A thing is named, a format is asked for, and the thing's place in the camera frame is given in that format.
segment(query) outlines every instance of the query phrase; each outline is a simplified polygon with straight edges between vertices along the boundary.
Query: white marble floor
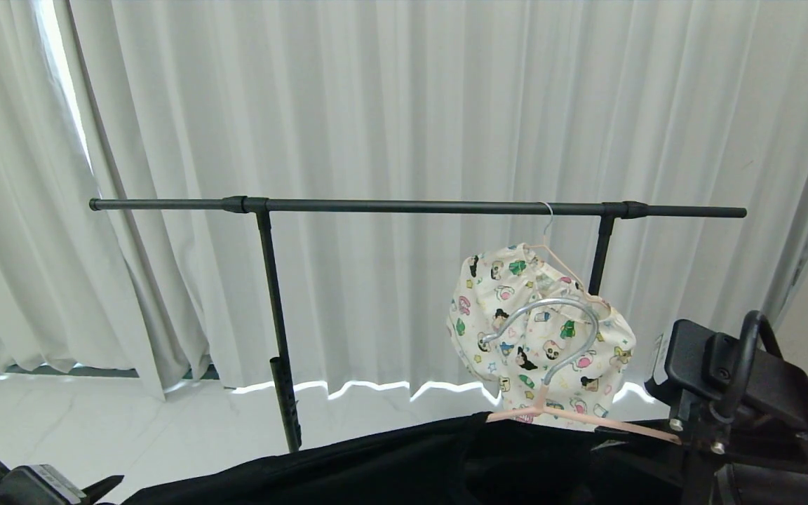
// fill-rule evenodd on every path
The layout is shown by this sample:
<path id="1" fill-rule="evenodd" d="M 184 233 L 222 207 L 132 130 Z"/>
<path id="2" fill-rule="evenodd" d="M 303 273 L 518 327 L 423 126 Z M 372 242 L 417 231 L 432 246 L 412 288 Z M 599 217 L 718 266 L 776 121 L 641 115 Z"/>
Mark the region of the white marble floor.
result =
<path id="1" fill-rule="evenodd" d="M 381 391 L 350 386 L 331 396 L 310 386 L 297 393 L 305 448 L 496 408 L 475 387 L 430 387 L 411 399 L 407 387 L 393 384 Z M 285 453 L 273 388 L 250 389 L 188 382 L 161 402 L 136 379 L 2 375 L 0 460 L 53 464 L 80 487 L 125 474 L 106 498 L 119 503 L 145 486 Z M 666 413 L 633 391 L 612 409 L 619 419 Z"/>

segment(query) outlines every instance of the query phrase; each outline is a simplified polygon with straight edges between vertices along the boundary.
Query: black garment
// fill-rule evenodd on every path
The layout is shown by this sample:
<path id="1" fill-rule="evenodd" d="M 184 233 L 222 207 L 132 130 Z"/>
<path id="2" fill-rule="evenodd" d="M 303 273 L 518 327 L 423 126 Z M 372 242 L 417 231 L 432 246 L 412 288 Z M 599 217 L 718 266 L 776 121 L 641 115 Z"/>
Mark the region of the black garment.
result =
<path id="1" fill-rule="evenodd" d="M 143 489 L 124 505 L 678 502 L 679 490 L 594 450 L 606 435 L 486 416 L 263 457 Z"/>

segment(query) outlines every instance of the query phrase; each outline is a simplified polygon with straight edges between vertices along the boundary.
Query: black clothes rack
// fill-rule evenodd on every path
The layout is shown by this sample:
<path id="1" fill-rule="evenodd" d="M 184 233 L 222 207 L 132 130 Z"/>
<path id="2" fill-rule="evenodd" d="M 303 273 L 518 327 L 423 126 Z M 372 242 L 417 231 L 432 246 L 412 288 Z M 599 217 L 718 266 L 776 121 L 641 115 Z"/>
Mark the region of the black clothes rack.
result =
<path id="1" fill-rule="evenodd" d="M 668 217 L 745 217 L 746 208 L 690 207 L 647 205 L 637 201 L 603 203 L 489 202 L 489 201 L 345 201 L 345 199 L 272 199 L 235 196 L 217 199 L 100 199 L 89 201 L 92 210 L 225 210 L 236 214 L 253 212 L 260 231 L 260 246 L 267 273 L 267 290 L 276 329 L 279 356 L 270 358 L 270 370 L 276 387 L 276 399 L 282 414 L 285 441 L 289 451 L 301 447 L 301 425 L 292 389 L 292 366 L 289 361 L 288 340 L 285 336 L 283 305 L 276 275 L 273 234 L 270 231 L 271 212 L 379 212 L 406 214 L 494 214 L 494 215 L 599 215 L 597 247 L 588 292 L 597 295 L 603 265 L 607 259 L 610 236 L 616 220 L 634 220 L 648 215 Z"/>

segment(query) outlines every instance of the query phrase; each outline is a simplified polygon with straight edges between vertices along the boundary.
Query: curtain fold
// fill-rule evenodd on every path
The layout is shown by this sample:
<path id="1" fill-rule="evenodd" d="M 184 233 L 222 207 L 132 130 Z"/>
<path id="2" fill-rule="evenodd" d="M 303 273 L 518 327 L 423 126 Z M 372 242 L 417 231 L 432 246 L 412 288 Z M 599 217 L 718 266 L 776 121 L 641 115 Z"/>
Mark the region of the curtain fold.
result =
<path id="1" fill-rule="evenodd" d="M 59 3 L 104 198 L 621 201 L 749 208 L 619 222 L 602 295 L 638 335 L 737 332 L 808 205 L 808 3 Z M 227 386 L 275 353 L 254 220 L 114 214 L 160 370 Z M 273 216 L 295 381 L 462 382 L 461 261 L 544 217 Z M 597 220 L 551 246 L 591 268 Z"/>
<path id="2" fill-rule="evenodd" d="M 139 302 L 108 217 L 87 211 L 98 189 L 37 22 L 35 4 L 0 2 L 0 371 L 83 363 L 151 379 Z"/>

